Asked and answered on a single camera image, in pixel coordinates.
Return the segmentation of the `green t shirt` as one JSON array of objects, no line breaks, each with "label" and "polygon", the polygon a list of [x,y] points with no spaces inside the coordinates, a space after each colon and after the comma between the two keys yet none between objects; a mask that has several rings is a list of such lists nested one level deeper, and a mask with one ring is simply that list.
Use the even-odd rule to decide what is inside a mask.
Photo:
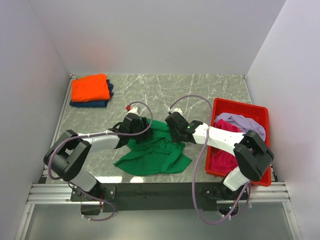
[{"label": "green t shirt", "polygon": [[137,142],[129,140],[130,152],[123,155],[113,165],[134,176],[182,173],[191,163],[191,158],[183,154],[185,144],[174,143],[165,122],[153,120],[152,135]]}]

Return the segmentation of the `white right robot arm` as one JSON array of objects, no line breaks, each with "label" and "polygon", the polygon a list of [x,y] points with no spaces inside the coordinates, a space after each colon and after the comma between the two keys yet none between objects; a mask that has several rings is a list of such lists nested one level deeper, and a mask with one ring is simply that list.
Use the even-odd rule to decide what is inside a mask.
[{"label": "white right robot arm", "polygon": [[201,121],[188,122],[179,112],[170,113],[165,122],[174,143],[186,142],[214,147],[235,157],[238,166],[219,187],[222,198],[230,200],[250,181],[258,182],[274,160],[274,154],[257,132],[231,132]]}]

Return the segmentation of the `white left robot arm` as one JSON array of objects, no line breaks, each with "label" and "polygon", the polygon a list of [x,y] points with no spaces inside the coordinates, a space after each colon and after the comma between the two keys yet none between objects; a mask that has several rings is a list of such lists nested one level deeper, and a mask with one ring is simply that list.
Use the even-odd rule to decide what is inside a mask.
[{"label": "white left robot arm", "polygon": [[141,142],[152,135],[146,117],[128,113],[122,122],[108,129],[105,134],[88,138],[73,130],[66,130],[45,154],[43,162],[65,182],[82,189],[88,201],[101,198],[101,183],[82,169],[90,153],[115,150],[126,146],[130,140]]}]

